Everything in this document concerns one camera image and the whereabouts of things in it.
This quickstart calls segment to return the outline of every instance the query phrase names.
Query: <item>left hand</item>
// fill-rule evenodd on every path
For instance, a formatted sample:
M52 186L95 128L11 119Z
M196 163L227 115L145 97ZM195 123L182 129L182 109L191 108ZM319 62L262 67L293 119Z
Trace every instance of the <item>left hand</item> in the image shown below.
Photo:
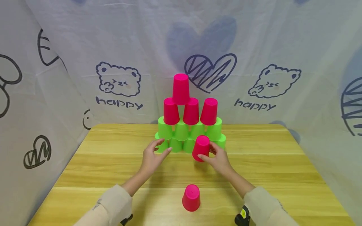
M151 176L168 156L172 150L171 147L164 150L162 154L155 154L157 150L156 146L162 144L164 141L165 139L154 140L146 147L143 151L142 165L139 169L140 172Z

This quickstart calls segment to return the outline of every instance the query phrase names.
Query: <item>hand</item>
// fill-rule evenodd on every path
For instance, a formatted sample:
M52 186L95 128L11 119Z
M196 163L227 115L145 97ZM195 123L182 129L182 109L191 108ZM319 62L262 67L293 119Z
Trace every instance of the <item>hand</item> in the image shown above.
M139 169L141 173L151 176L171 152L172 148L170 147L164 150L162 154L155 154L155 151L158 150L156 146L162 144L164 141L165 139L154 140L143 151L142 165Z
M224 151L214 142L210 142L210 152L213 153L215 157L210 158L206 155L201 155L201 154L197 156L200 159L207 162L208 164L210 164L216 170L216 172L220 173L223 176L226 176L234 171L234 169L230 165L226 151Z

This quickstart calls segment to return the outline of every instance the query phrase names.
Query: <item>upside-down cup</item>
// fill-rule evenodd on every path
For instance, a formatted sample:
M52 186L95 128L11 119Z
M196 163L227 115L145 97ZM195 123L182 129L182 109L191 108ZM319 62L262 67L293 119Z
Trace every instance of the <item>upside-down cup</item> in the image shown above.
M163 120L167 125L176 125L180 120L177 105L171 97L163 101Z
M159 136L159 133L158 133L158 132L155 134L155 139L156 139L156 140L160 139L160 136ZM164 150L166 150L166 149L169 148L169 146L168 146L168 141L165 140L162 144L156 146L156 148L158 148L158 150L157 150L156 152L162 153Z
M170 147L172 147L172 152L180 152L182 151L182 141L179 141L173 137L170 139Z
M189 137L189 126L180 120L175 126L174 137L178 141L185 141Z
M183 150L184 152L191 154L194 150L194 146L195 141L191 137L189 137L187 138L187 140L184 141Z
M221 118L216 117L216 123L207 128L205 135L211 141L216 142L221 138L221 125L222 125L222 122L223 121L221 120Z
M176 74L173 77L172 99L177 105L185 105L189 101L189 77L186 74Z
M195 125L199 122L199 101L191 97L184 110L184 122L187 125Z
M190 131L190 137L193 140L196 140L196 138L200 135L205 135L205 125L202 124L201 121L199 121L195 125L192 125Z
M225 149L226 144L226 136L224 134L221 134L220 139L216 142L217 145L219 145L222 149Z
M200 207L200 190L196 185L187 185L182 197L182 205L190 212L194 212Z
M159 128L159 131L158 131L159 138L158 139L164 138L165 140L169 140L172 138L172 136L173 136L172 126L167 125L164 122L163 116L159 117L159 119L158 119L158 128Z
M192 151L192 157L198 162L203 162L197 155L202 154L209 156L210 151L210 140L205 135L200 135L196 138L194 149Z
M202 108L200 121L204 125L214 125L216 123L217 114L218 101L214 98L206 98Z

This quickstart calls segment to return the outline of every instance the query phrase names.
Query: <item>beige sleeve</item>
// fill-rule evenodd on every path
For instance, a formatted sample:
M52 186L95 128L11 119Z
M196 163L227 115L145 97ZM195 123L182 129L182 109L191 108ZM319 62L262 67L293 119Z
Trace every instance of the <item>beige sleeve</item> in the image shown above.
M132 214L132 197L119 185L107 190L74 226L117 226Z
M298 226L280 202L262 187L248 192L244 202L257 226Z

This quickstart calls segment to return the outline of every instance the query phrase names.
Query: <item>wooden table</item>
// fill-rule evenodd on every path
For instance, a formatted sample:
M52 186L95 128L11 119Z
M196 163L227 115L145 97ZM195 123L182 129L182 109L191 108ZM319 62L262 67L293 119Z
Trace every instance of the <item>wooden table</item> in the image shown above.
M104 191L139 168L157 125L101 124L92 128L30 226L72 226ZM287 129L280 125L223 125L237 172L278 198L300 225L354 225ZM200 188L201 206L187 212L184 189ZM136 193L127 226L232 226L243 206L230 184L190 154L171 153Z

